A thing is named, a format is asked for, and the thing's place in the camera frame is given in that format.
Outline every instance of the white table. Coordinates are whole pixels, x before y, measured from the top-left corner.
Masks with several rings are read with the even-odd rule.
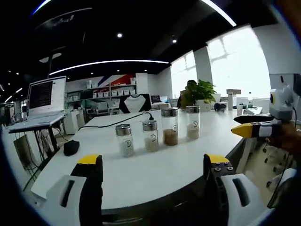
[[[63,148],[52,158],[39,175],[32,192],[46,198],[47,190],[63,175],[71,174],[77,161],[87,154],[103,155],[103,210],[131,207],[153,201],[175,192],[203,175],[205,153],[226,156],[242,139],[232,134],[238,125],[233,120],[236,110],[224,113],[201,113],[200,138],[186,140],[186,113],[179,110],[179,144],[162,144],[161,111],[151,112],[158,121],[160,150],[154,153],[144,149],[141,121],[145,114],[126,123],[132,126],[136,155],[123,158],[119,154],[115,127],[83,128],[72,139],[80,142],[78,152],[70,157]],[[137,113],[96,117],[87,125],[108,125]]]

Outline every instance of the silver lid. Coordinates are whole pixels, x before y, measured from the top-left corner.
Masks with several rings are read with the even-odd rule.
[[[186,107],[187,113],[199,113],[200,112],[200,106],[187,106]]]
[[[126,136],[132,134],[131,125],[130,124],[120,124],[115,127],[117,136]]]
[[[155,131],[158,129],[158,124],[156,120],[146,120],[142,122],[143,131]]]
[[[177,107],[167,107],[161,109],[161,115],[163,117],[175,117],[178,115],[178,108]]]

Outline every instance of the black ceiling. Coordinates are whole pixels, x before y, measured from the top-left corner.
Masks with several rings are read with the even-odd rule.
[[[238,26],[250,24],[256,27],[276,22],[259,0],[214,2]],[[49,64],[39,60],[51,53],[62,53],[53,59],[51,72],[107,60],[172,62],[233,29],[222,16],[199,0],[85,0],[72,3],[52,0],[32,16],[40,3],[39,0],[14,2],[7,7],[7,15],[12,16],[2,19],[5,24],[2,30],[6,32],[2,43],[4,64],[0,80],[5,91],[0,91],[1,102],[21,87],[24,89],[14,97],[26,96],[29,82],[46,78]],[[116,36],[119,32],[123,34],[120,39]],[[176,44],[172,43],[173,35],[177,38]],[[71,69],[54,76],[67,75],[71,81],[144,70],[157,74],[167,66],[109,63]]]

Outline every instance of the spice jar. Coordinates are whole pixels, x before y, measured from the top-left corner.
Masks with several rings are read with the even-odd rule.
[[[142,122],[144,133],[145,149],[155,152],[159,149],[158,143],[158,124],[156,120],[146,120]]]
[[[200,127],[200,106],[187,106],[187,137],[190,139],[199,138]]]
[[[115,127],[120,152],[124,157],[134,154],[133,135],[130,124],[120,124]]]
[[[166,145],[178,144],[178,108],[170,107],[161,109],[163,143]]]

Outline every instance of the green leaves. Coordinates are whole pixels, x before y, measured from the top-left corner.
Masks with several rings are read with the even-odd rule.
[[[198,80],[198,84],[188,84],[185,98],[195,103],[196,100],[205,100],[205,102],[214,101],[212,94],[215,94],[214,85],[209,81]]]

